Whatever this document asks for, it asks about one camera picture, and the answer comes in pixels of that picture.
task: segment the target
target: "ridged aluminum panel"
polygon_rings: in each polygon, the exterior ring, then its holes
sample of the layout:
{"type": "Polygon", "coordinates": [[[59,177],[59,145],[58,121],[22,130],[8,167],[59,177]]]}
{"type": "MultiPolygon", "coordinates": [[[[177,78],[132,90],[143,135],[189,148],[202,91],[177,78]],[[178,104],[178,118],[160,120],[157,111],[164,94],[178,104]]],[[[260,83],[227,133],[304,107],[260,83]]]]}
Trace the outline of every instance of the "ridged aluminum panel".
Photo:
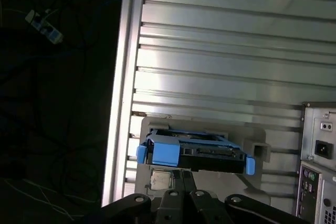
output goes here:
{"type": "Polygon", "coordinates": [[[261,188],[273,206],[291,212],[300,105],[336,100],[334,3],[143,0],[125,194],[144,116],[234,123],[265,129],[272,153],[261,188]]]}

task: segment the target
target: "blue drive tray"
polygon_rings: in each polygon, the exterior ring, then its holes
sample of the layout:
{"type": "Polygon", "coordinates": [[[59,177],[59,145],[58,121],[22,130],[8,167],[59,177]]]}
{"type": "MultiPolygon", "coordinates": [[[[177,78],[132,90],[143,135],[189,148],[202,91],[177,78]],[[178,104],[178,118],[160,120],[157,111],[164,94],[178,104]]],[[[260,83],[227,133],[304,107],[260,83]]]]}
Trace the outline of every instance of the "blue drive tray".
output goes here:
{"type": "Polygon", "coordinates": [[[139,164],[212,170],[243,174],[255,173],[256,162],[240,146],[223,136],[200,132],[152,130],[137,150],[139,164]]]}

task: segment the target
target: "dark floor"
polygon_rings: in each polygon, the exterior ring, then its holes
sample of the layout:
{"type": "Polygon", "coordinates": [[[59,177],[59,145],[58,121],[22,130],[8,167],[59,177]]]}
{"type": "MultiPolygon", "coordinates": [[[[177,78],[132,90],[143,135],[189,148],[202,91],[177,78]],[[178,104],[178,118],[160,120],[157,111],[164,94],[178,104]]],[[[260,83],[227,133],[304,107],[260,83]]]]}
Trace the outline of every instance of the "dark floor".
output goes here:
{"type": "Polygon", "coordinates": [[[1,138],[8,129],[24,133],[26,179],[50,189],[0,179],[2,223],[67,223],[64,210],[76,219],[100,207],[121,0],[53,1],[1,0],[3,29],[23,34],[0,42],[1,138]],[[48,17],[65,36],[59,47],[27,29],[25,13],[46,8],[59,9],[48,17]]]}

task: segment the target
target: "metal side panel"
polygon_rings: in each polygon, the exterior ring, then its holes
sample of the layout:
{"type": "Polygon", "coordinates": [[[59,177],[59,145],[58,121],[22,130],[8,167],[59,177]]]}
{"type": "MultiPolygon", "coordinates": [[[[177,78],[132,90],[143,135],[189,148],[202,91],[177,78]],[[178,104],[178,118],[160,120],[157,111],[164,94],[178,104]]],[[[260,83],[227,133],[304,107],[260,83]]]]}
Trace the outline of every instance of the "metal side panel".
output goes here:
{"type": "Polygon", "coordinates": [[[127,3],[103,204],[134,190],[141,121],[157,116],[265,129],[272,153],[261,188],[291,212],[301,105],[336,101],[335,0],[127,3]]]}

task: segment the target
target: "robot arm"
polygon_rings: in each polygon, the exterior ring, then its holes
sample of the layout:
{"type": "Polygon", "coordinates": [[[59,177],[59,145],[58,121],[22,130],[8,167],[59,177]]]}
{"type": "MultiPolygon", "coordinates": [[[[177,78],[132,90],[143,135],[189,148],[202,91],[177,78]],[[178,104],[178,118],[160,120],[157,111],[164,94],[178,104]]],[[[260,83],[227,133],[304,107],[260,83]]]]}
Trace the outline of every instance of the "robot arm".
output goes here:
{"type": "Polygon", "coordinates": [[[174,175],[174,188],[162,198],[132,194],[98,212],[77,220],[78,224],[122,223],[295,223],[308,222],[243,195],[230,195],[224,202],[199,190],[193,175],[180,170],[174,175]]]}

